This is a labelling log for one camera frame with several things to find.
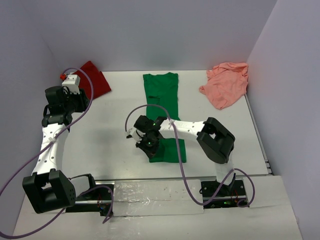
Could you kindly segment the green t-shirt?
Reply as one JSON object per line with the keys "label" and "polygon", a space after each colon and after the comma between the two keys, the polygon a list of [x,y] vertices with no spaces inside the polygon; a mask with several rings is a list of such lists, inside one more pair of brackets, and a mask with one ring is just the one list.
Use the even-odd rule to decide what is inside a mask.
{"label": "green t-shirt", "polygon": [[[179,75],[172,72],[157,75],[148,73],[142,77],[147,103],[164,107],[172,119],[178,120]],[[178,163],[176,140],[173,138],[160,139],[159,149],[156,155],[149,159],[149,162]]]}

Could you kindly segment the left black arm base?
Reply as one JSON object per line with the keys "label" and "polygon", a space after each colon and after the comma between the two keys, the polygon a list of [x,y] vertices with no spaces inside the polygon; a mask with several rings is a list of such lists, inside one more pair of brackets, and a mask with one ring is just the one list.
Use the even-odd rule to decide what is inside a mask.
{"label": "left black arm base", "polygon": [[99,213],[106,217],[111,206],[112,194],[105,187],[100,187],[82,196],[78,196],[75,205],[68,207],[66,213]]}

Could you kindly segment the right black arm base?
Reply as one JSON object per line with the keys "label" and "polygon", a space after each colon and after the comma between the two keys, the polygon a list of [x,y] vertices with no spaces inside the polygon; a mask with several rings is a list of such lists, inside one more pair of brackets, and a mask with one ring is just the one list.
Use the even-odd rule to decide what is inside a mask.
{"label": "right black arm base", "polygon": [[[202,202],[207,202],[215,193],[219,183],[213,178],[200,178],[201,187],[199,193]],[[249,200],[246,193],[244,181],[236,179],[232,187],[223,185],[216,197],[210,203],[203,206],[204,209],[237,208],[244,207]]]}

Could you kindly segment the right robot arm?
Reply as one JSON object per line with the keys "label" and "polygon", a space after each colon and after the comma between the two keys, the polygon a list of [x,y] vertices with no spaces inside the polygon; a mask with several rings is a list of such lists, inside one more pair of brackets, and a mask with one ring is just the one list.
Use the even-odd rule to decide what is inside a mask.
{"label": "right robot arm", "polygon": [[164,150],[176,150],[176,137],[197,142],[215,165],[216,180],[212,190],[217,189],[219,197],[226,197],[234,191],[236,174],[226,175],[233,169],[231,153],[236,139],[217,119],[209,117],[205,121],[190,122],[159,116],[151,120],[141,115],[126,134],[150,159]]}

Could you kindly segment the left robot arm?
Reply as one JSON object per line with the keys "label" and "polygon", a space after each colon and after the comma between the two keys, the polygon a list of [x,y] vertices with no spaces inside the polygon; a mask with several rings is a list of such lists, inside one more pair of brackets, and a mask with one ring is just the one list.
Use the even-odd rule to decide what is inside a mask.
{"label": "left robot arm", "polygon": [[93,199],[98,187],[91,174],[88,182],[77,190],[63,174],[62,160],[73,113],[88,109],[89,99],[84,89],[76,85],[53,86],[45,90],[48,104],[43,111],[42,153],[31,176],[23,178],[22,187],[37,214],[74,206],[78,195]]}

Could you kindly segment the red folded t-shirt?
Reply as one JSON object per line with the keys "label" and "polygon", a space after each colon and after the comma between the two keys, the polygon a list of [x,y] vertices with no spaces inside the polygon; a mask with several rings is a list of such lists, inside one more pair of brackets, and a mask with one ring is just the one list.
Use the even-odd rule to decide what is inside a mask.
{"label": "red folded t-shirt", "polygon": [[[98,70],[98,68],[91,61],[87,61],[80,69],[84,71],[91,79],[93,86],[93,99],[99,98],[111,91],[111,87],[105,79],[103,73]],[[78,87],[80,89],[84,89],[85,95],[90,100],[92,91],[88,79],[79,70],[77,70],[75,74],[80,77],[80,83]]]}

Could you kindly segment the taped white cardboard panel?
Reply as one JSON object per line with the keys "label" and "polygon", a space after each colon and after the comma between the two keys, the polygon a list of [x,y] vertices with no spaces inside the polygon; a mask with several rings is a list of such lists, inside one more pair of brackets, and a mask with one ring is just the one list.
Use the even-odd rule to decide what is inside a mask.
{"label": "taped white cardboard panel", "polygon": [[204,207],[191,199],[183,180],[116,181],[113,198],[116,217],[204,213]]}

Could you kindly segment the salmon pink crumpled t-shirt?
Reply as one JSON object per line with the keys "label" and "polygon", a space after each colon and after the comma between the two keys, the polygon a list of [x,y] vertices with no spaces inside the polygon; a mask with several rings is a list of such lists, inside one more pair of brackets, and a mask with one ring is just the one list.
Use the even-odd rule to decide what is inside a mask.
{"label": "salmon pink crumpled t-shirt", "polygon": [[223,62],[206,71],[207,82],[198,90],[216,109],[228,108],[246,94],[248,69],[245,62]]}

